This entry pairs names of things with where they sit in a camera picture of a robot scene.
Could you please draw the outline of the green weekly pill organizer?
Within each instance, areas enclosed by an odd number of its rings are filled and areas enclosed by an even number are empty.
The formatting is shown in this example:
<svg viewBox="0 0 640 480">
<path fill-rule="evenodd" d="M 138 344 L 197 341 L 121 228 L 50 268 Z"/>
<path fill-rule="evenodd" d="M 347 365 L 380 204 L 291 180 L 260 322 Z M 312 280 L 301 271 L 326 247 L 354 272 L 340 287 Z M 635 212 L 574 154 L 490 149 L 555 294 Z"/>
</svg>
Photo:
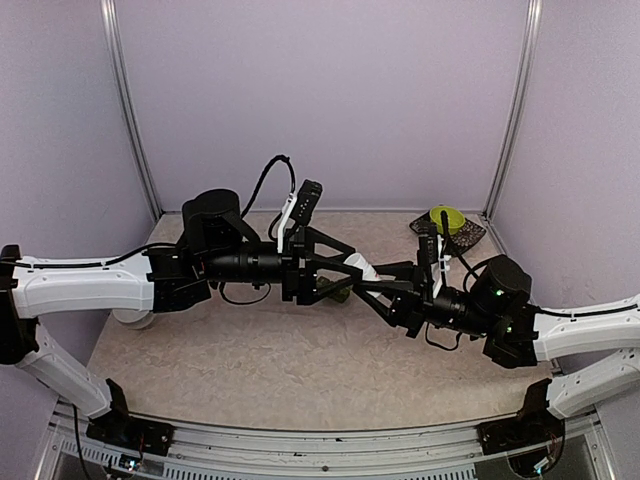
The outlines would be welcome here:
<svg viewBox="0 0 640 480">
<path fill-rule="evenodd" d="M 335 281 L 325 277 L 325 276 L 318 276 L 316 279 L 316 287 L 318 290 L 322 290 L 322 291 L 328 291 L 330 288 L 332 288 L 335 284 Z M 350 297 L 351 295 L 351 287 L 343 287 L 341 289 L 333 289 L 328 295 L 327 298 L 339 303 L 339 304 L 344 304 Z"/>
</svg>

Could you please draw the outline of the small white pill bottle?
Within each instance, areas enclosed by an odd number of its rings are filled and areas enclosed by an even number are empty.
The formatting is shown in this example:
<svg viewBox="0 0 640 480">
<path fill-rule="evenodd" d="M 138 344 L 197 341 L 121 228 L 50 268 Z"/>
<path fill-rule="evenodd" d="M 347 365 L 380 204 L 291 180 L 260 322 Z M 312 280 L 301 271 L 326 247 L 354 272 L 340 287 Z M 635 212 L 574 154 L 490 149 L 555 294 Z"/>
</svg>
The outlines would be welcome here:
<svg viewBox="0 0 640 480">
<path fill-rule="evenodd" d="M 375 270 L 375 268 L 368 262 L 368 260 L 361 253 L 353 253 L 349 255 L 345 260 L 344 264 L 358 268 L 362 271 L 362 279 L 364 281 L 370 282 L 378 282 L 380 281 L 380 277 Z"/>
</svg>

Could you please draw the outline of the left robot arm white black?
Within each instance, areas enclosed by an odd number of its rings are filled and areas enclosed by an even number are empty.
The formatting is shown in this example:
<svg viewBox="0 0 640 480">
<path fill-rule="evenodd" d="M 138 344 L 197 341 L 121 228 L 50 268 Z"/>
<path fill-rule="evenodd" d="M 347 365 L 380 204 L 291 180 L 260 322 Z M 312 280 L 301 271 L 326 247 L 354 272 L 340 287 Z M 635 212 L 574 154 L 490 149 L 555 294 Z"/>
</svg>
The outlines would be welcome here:
<svg viewBox="0 0 640 480">
<path fill-rule="evenodd" d="M 122 389 L 90 373 L 47 336 L 39 316 L 126 311 L 133 323 L 150 313 L 183 311 L 217 286 L 280 284 L 284 300 L 312 305 L 362 279 L 347 260 L 354 249 L 309 227 L 315 192 L 290 195 L 274 242 L 260 239 L 240 213 L 238 195 L 206 191 L 182 207 L 176 243 L 153 243 L 115 258 L 53 261 L 1 251 L 1 362 L 22 368 L 72 401 L 121 445 L 140 434 Z"/>
</svg>

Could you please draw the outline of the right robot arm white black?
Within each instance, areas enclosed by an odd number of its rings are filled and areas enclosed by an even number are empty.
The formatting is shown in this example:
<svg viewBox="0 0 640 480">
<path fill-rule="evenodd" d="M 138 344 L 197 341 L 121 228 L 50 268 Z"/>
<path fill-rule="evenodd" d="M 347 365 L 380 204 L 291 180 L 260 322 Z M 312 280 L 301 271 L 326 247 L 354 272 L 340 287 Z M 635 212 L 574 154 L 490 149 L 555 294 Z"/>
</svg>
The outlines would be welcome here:
<svg viewBox="0 0 640 480">
<path fill-rule="evenodd" d="M 530 304 L 530 276 L 505 255 L 483 262 L 483 271 L 468 291 L 434 280 L 429 264 L 372 266 L 359 253 L 345 263 L 362 272 L 355 293 L 410 337 L 434 326 L 482 338 L 485 355 L 511 369 L 609 351 L 594 364 L 545 381 L 542 405 L 529 406 L 511 423 L 512 436 L 520 443 L 531 444 L 546 432 L 550 414 L 569 418 L 639 383 L 637 296 L 592 307 L 545 310 Z"/>
</svg>

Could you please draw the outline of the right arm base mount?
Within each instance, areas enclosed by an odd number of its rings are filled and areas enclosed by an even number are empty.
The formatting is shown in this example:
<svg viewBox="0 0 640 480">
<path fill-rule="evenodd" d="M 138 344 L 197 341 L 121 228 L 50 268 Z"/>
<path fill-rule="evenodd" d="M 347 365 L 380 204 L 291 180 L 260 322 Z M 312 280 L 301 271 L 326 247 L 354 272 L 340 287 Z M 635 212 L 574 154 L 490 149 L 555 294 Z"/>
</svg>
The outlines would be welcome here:
<svg viewBox="0 0 640 480">
<path fill-rule="evenodd" d="M 565 434 L 565 422 L 548 412 L 480 423 L 476 427 L 484 455 L 534 446 Z"/>
</svg>

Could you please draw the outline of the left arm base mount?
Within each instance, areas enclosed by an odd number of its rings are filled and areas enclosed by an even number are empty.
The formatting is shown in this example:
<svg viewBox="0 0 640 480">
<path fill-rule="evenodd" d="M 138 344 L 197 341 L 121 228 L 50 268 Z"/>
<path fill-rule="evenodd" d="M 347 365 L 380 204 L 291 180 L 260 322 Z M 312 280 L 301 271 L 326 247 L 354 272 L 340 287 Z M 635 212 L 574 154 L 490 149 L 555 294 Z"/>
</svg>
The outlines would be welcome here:
<svg viewBox="0 0 640 480">
<path fill-rule="evenodd" d="M 165 422 L 107 414 L 91 419 L 86 435 L 105 444 L 142 454 L 167 456 L 175 428 Z"/>
</svg>

